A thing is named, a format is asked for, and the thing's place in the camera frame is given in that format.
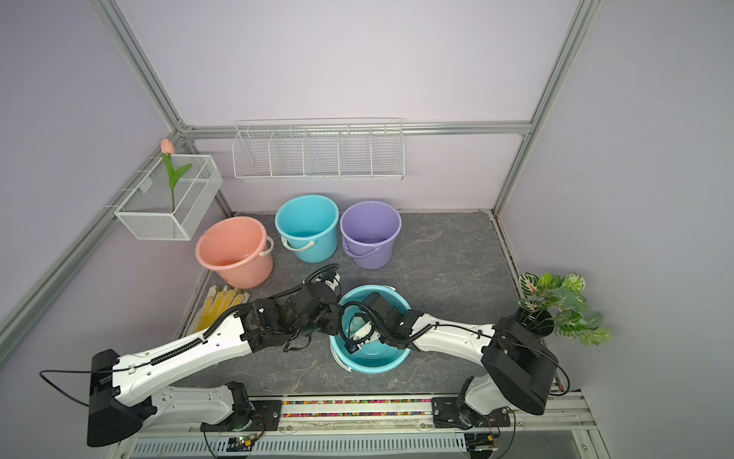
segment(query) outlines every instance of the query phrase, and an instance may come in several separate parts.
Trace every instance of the black plant pot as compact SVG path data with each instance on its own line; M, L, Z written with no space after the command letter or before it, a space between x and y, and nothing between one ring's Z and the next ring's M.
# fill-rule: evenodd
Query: black plant pot
M553 322L553 316L545 310L530 312L523 308L517 308L517 312L515 312L512 318L527 331L540 337L550 335L556 327Z

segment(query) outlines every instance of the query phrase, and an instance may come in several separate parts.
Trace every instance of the white wire shelf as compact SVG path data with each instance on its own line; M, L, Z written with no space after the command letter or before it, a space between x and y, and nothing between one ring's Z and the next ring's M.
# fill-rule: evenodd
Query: white wire shelf
M209 155L176 154L171 163L176 169L192 165L174 189L174 209L166 165L158 159L115 211L137 239L190 241L222 186Z
M400 119L316 121L236 122L235 177L243 181L405 177Z

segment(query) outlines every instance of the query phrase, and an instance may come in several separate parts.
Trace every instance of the artificial plant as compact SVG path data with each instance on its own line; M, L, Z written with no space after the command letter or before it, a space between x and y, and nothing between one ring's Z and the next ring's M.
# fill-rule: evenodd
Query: artificial plant
M525 311L532 313L558 308L556 316L549 319L553 320L556 335L578 338L584 346L598 346L611 339L611 331L601 326L604 316L593 312L581 294L586 288L586 281L580 275L571 272L561 278L545 273L538 277L526 272L520 276L520 287L526 298L518 304Z
M176 149L173 146L173 142L171 142L168 139L163 139L161 141L161 152L163 155L161 155L163 159L163 163L166 164L166 170L168 171L168 186L171 188L171 213L176 212L176 198L173 194L173 190L176 188L176 184L179 180L181 180L181 177L184 176L184 174L191 169L191 164L183 165L176 169L173 167L173 163L171 162L171 155L176 154Z

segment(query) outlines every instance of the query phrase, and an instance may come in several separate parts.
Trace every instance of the blue bucket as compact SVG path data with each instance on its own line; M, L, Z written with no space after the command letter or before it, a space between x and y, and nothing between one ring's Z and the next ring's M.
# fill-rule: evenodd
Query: blue bucket
M339 208L321 195L291 199L275 214L283 247L306 263L321 263L334 254L338 221Z
M392 288L384 285L363 285L349 290L342 297L341 301L339 301L339 304L344 304L347 301L362 301L372 292L380 293L388 303L395 306L400 312L406 312L410 309L410 305L408 305L408 302L402 296L392 290ZM352 320L352 317L359 310L357 306L350 306L344 311L344 317L341 323L345 331L349 327L349 321ZM362 323L362 319L355 319L352 323L352 332L356 331ZM346 343L341 336L329 336L329 341L331 341L332 354L338 363L362 373L375 374L389 372L399 364L402 364L408 354L410 354L410 349L400 350L377 340L365 344L362 346L362 349L350 354L346 351Z

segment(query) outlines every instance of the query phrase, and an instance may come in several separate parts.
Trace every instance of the white wall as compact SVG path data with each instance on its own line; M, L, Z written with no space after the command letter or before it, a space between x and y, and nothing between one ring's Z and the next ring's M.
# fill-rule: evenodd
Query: white wall
M501 215L615 333L557 339L613 458L730 458L734 4L606 0Z
M317 193L340 209L380 199L397 209L490 209L520 146L518 134L405 137L403 180L243 182L234 178L232 140L198 140L222 172L235 211L274 212L288 199Z
M0 4L0 319L166 135L88 1ZM212 206L200 228L220 217ZM193 247L111 232L0 369L3 458L102 456L86 408L38 372L172 339L201 273ZM89 378L65 376L52 379L86 398Z
M578 0L120 0L188 124L528 120Z
M167 134L88 1L0 4L0 320Z

